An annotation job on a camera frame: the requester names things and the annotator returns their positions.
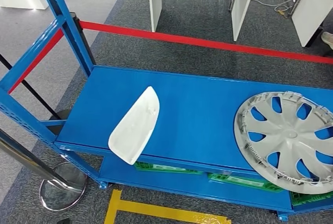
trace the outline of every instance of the silver hubcap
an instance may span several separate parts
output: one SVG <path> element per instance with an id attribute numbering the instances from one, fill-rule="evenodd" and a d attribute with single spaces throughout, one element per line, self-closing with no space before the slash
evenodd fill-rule
<path id="1" fill-rule="evenodd" d="M 301 94 L 266 92 L 245 101 L 234 132 L 242 154 L 261 176 L 287 190 L 320 194 L 333 190 L 333 162 L 326 162 L 333 156 L 333 138 L 319 136 L 331 126 L 332 113 Z"/>

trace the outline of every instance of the hubcap center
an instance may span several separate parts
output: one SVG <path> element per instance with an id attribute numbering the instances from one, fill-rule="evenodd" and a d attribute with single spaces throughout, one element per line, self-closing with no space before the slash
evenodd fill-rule
<path id="1" fill-rule="evenodd" d="M 284 134 L 286 137 L 291 139 L 298 137 L 298 133 L 296 133 L 296 131 L 294 130 L 286 130 Z"/>

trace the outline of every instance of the red retractable belt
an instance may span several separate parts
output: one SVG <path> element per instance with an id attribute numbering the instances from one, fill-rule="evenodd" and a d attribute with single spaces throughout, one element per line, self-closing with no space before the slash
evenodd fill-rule
<path id="1" fill-rule="evenodd" d="M 29 74 L 33 68 L 37 66 L 40 61 L 41 61 L 44 56 L 46 56 L 48 52 L 50 52 L 52 48 L 53 48 L 57 42 L 59 42 L 63 33 L 61 29 L 59 29 L 56 32 L 45 47 L 44 47 L 39 54 L 37 55 L 30 65 L 29 65 L 17 82 L 15 82 L 11 89 L 8 91 L 9 94 L 13 92 L 16 87 L 17 87 L 20 83 L 24 80 L 28 74 Z"/>
<path id="2" fill-rule="evenodd" d="M 252 47 L 246 45 L 203 40 L 199 38 L 190 38 L 188 36 L 170 35 L 164 33 L 145 31 L 145 30 L 130 29 L 125 27 L 95 23 L 95 22 L 80 21 L 80 24 L 82 28 L 87 30 L 104 31 L 108 33 L 114 33 L 114 34 L 134 36 L 136 38 L 145 38 L 145 39 L 151 39 L 157 41 L 171 42 L 171 43 L 188 44 L 194 46 L 221 49 L 224 51 L 241 52 L 241 53 L 261 55 L 261 56 L 272 56 L 272 57 L 280 57 L 280 58 L 295 59 L 295 60 L 301 60 L 301 61 L 311 61 L 314 63 L 333 64 L 333 59 L 329 57 L 276 51 L 267 48 L 258 48 L 258 47 Z"/>

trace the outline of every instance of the cable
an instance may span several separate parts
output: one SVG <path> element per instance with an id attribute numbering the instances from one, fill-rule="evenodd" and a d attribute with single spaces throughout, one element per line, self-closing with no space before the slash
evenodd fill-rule
<path id="1" fill-rule="evenodd" d="M 288 0 L 288 1 L 286 1 L 283 3 L 280 3 L 280 4 L 265 4 L 265 3 L 261 2 L 259 0 L 251 0 L 251 1 L 257 2 L 257 3 L 261 4 L 261 5 L 264 5 L 264 6 L 275 7 L 274 11 L 276 11 L 276 12 L 279 12 L 279 11 L 285 12 L 285 11 L 289 10 L 292 7 L 292 6 L 288 7 L 287 5 L 285 5 L 285 4 L 289 3 L 292 0 Z"/>
<path id="2" fill-rule="evenodd" d="M 286 1 L 283 3 L 280 3 L 280 4 L 265 4 L 265 3 L 263 3 L 259 0 L 251 0 L 251 1 L 257 2 L 257 3 L 261 4 L 261 5 L 264 5 L 264 6 L 275 7 L 274 8 L 275 12 L 285 12 L 285 11 L 287 11 L 287 10 L 293 7 L 293 6 L 288 7 L 288 6 L 285 5 L 285 4 L 289 3 L 292 0 L 288 0 L 288 1 Z"/>

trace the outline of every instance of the shoe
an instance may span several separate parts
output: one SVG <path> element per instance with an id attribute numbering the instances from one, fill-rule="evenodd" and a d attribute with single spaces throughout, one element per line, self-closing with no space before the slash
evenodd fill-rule
<path id="1" fill-rule="evenodd" d="M 324 32 L 322 34 L 322 40 L 325 44 L 328 44 L 331 49 L 333 49 L 333 34 Z"/>

